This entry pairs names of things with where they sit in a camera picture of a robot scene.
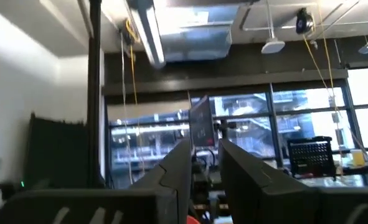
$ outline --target orange object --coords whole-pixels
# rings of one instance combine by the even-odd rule
[[[188,215],[186,217],[186,224],[201,224],[201,223],[198,222],[194,217]]]

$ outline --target black monitor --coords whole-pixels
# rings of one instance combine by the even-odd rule
[[[194,147],[214,147],[214,124],[208,96],[204,96],[189,110],[189,127]]]

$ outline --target yellow cup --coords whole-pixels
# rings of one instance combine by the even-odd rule
[[[354,166],[364,166],[365,158],[364,153],[360,149],[351,150],[352,163]]]

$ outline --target black pole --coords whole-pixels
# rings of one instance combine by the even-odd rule
[[[99,182],[99,112],[100,112],[100,31],[101,0],[90,0],[90,19],[93,38],[88,41],[88,187],[96,188]]]

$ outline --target ceiling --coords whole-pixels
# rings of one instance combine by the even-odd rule
[[[336,25],[326,31],[326,37],[368,35],[368,0],[357,2],[353,0],[320,0],[325,29],[335,20],[340,19],[342,15],[345,15],[337,21]],[[317,0],[302,0],[301,3],[299,0],[269,0],[269,3],[276,27],[275,33],[280,40],[292,41],[303,38],[295,33],[294,28],[295,15],[302,7],[306,7],[309,12],[312,12],[316,23],[320,24]],[[234,6],[239,6],[234,20],[210,21],[211,14],[209,13],[208,24],[202,26],[220,26],[221,23],[225,22],[232,24],[232,43],[264,42],[269,35],[265,0],[259,0],[251,6],[248,4]],[[120,40],[114,24],[118,24],[128,17],[124,0],[103,0],[103,12],[101,17],[101,47],[104,52],[119,51]],[[165,11],[168,16],[166,21],[174,22],[180,19],[179,14],[169,14],[168,12],[168,10]],[[0,13],[56,56],[81,55],[88,51],[88,35],[77,0],[0,0]],[[165,24],[165,21],[159,22],[159,28],[163,29]],[[321,31],[321,26],[317,26],[314,35],[308,38],[321,38]]]

